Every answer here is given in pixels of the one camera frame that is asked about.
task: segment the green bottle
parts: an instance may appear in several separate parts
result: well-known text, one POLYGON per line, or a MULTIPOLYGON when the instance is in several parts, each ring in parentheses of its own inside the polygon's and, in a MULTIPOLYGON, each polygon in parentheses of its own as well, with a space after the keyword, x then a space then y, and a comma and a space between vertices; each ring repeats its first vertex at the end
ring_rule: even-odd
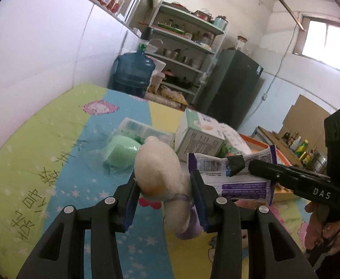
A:
POLYGON ((307 149, 308 146, 308 140, 304 140, 304 142, 301 143, 299 148, 295 151, 295 155, 298 156, 298 158, 304 153, 304 151, 307 149))

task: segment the window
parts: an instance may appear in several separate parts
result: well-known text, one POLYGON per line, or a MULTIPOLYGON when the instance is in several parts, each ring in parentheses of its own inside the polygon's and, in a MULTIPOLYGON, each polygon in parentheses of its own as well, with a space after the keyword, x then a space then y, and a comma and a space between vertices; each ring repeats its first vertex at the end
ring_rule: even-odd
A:
POLYGON ((294 54, 309 57, 340 70, 340 23, 303 17, 294 54))

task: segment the white and green box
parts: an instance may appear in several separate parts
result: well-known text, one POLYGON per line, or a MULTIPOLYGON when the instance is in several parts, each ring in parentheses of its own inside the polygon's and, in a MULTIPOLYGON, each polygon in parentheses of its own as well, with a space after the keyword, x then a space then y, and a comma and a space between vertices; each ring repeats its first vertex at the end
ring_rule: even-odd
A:
POLYGON ((224 142, 217 120, 194 110, 186 109, 175 132, 175 152, 182 161, 187 153, 215 156, 224 142))

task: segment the window frame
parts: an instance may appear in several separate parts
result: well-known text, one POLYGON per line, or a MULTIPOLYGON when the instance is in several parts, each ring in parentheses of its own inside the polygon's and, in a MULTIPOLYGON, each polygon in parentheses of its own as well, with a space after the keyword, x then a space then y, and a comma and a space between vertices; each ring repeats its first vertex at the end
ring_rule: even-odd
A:
POLYGON ((332 20, 328 20, 328 19, 323 19, 323 18, 316 18, 316 17, 310 17, 310 16, 303 16, 302 20, 301 20, 301 24, 302 26, 304 27, 304 31, 299 31, 299 34, 298 34, 298 37, 297 37, 297 40, 296 40, 296 43, 295 43, 295 46, 294 46, 294 49, 293 49, 293 54, 294 55, 298 55, 298 56, 302 56, 302 57, 306 57, 307 59, 311 59, 311 60, 314 60, 314 61, 317 61, 321 64, 324 64, 324 65, 327 65, 331 68, 334 68, 336 69, 337 71, 340 72, 340 69, 338 68, 335 68, 329 64, 326 64, 324 63, 323 61, 320 61, 320 60, 317 60, 313 57, 310 57, 310 56, 307 56, 307 55, 304 55, 303 54, 303 49, 304 49, 304 45, 305 45, 305 42, 307 40, 307 35, 308 35, 308 28, 309 28, 309 23, 311 21, 315 21, 315 22, 321 22, 321 23, 325 23, 327 25, 332 25, 332 26, 335 26, 335 27, 339 27, 340 28, 340 22, 336 22, 336 21, 332 21, 332 20))

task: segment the shelf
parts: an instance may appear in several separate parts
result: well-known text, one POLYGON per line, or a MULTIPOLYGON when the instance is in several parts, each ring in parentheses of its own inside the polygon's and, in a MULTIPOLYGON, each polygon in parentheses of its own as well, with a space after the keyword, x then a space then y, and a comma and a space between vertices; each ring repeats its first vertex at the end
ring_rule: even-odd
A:
POLYGON ((192 91, 190 91, 190 90, 187 90, 187 89, 184 89, 184 88, 182 88, 182 87, 178 87, 177 85, 173 85, 173 84, 170 84, 170 83, 167 83, 167 82, 162 82, 161 84, 164 84, 165 86, 172 87, 172 88, 174 88, 174 89, 178 89, 178 90, 180 90, 180 91, 183 91, 183 92, 186 92, 186 93, 195 95, 194 92, 192 92, 192 91))
POLYGON ((215 34, 216 36, 224 33, 224 31, 222 31, 220 28, 216 27, 215 25, 198 18, 194 16, 193 14, 186 13, 183 10, 177 9, 169 5, 162 4, 160 6, 159 12, 178 17, 188 23, 191 23, 193 25, 196 25, 197 27, 200 27, 206 31, 209 31, 215 34))
POLYGON ((164 30, 164 29, 157 28, 156 26, 152 26, 152 28, 153 28, 154 33, 162 34, 163 36, 176 39, 176 40, 183 42, 185 44, 188 44, 189 46, 192 46, 193 48, 196 48, 196 49, 198 49, 198 50, 200 50, 204 53, 208 53, 210 55, 215 54, 214 51, 212 51, 210 49, 206 49, 206 48, 202 47, 200 44, 197 44, 196 42, 194 42, 192 40, 188 40, 188 39, 186 39, 185 37, 183 37, 179 34, 176 34, 176 33, 164 30))
POLYGON ((157 57, 157 58, 159 58, 159 59, 163 59, 163 60, 166 60, 166 61, 169 61, 169 62, 172 62, 172 63, 174 63, 174 64, 178 64, 178 65, 180 65, 180 66, 183 66, 183 67, 188 68, 188 69, 190 69, 190 70, 196 71, 196 72, 198 72, 198 73, 203 73, 201 70, 198 70, 198 69, 196 69, 196 68, 193 68, 192 66, 183 64, 183 63, 181 63, 181 62, 179 62, 179 61, 173 60, 173 59, 171 59, 171 58, 169 58, 169 57, 165 57, 165 56, 162 56, 162 55, 158 55, 158 54, 155 54, 155 53, 149 53, 149 52, 146 52, 145 54, 150 55, 150 56, 153 56, 153 57, 157 57))

